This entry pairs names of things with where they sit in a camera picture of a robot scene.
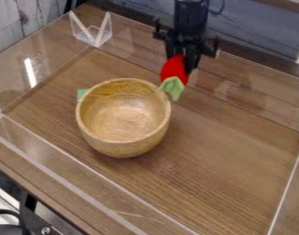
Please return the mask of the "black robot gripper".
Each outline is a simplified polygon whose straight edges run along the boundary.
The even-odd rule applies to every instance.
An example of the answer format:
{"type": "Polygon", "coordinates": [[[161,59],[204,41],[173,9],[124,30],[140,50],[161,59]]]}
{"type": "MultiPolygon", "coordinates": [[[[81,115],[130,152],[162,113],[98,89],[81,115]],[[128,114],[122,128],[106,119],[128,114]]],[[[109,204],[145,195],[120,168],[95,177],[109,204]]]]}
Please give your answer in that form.
{"type": "Polygon", "coordinates": [[[180,33],[169,17],[157,17],[153,22],[153,38],[164,42],[166,58],[169,59],[176,54],[185,54],[185,71],[186,74],[190,74],[198,65],[201,55],[209,58],[217,56],[218,39],[213,39],[213,44],[209,44],[205,29],[194,34],[180,33]]]}

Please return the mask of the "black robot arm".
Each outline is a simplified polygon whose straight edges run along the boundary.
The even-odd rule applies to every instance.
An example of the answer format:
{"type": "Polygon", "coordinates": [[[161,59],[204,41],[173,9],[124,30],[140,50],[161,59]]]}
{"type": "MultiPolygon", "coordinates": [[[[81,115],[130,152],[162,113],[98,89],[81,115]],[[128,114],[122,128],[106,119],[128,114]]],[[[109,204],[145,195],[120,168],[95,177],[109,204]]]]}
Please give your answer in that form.
{"type": "Polygon", "coordinates": [[[186,74],[198,66],[202,56],[214,58],[218,54],[218,38],[208,41],[208,14],[220,14],[225,4],[214,12],[209,0],[174,0],[173,15],[154,20],[153,38],[162,40],[169,59],[182,56],[186,74]]]}

